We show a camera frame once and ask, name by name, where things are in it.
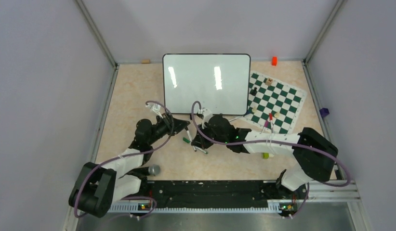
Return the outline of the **black cap white marker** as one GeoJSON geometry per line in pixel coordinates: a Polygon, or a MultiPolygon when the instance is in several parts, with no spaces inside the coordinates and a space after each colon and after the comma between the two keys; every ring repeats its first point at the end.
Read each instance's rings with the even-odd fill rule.
{"type": "Polygon", "coordinates": [[[191,133],[189,131],[189,128],[186,127],[185,130],[186,130],[186,133],[187,133],[187,136],[188,136],[188,139],[189,139],[189,144],[193,147],[193,150],[196,152],[197,151],[196,147],[192,145],[193,139],[192,139],[191,133]]]}

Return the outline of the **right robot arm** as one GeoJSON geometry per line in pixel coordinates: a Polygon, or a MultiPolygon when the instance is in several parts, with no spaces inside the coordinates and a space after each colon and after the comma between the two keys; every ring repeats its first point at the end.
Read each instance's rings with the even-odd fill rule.
{"type": "Polygon", "coordinates": [[[312,180],[330,180],[338,149],[313,128],[305,127],[292,134],[260,133],[250,128],[236,128],[222,115],[198,116],[202,123],[194,142],[204,149],[220,144],[235,153],[277,154],[296,160],[277,180],[276,192],[282,198],[290,198],[300,186],[312,180]]]}

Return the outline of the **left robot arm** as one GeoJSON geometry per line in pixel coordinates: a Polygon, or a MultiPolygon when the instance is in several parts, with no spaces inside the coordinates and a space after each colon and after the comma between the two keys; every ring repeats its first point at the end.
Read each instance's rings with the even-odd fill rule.
{"type": "Polygon", "coordinates": [[[128,196],[137,199],[146,197],[147,184],[131,171],[141,167],[151,158],[153,143],[164,136],[174,136],[190,125],[187,120],[174,118],[168,113],[156,117],[153,124],[141,119],[136,124],[135,137],[130,146],[120,155],[108,161],[83,165],[68,199],[68,204],[77,210],[103,217],[111,205],[128,196]]]}

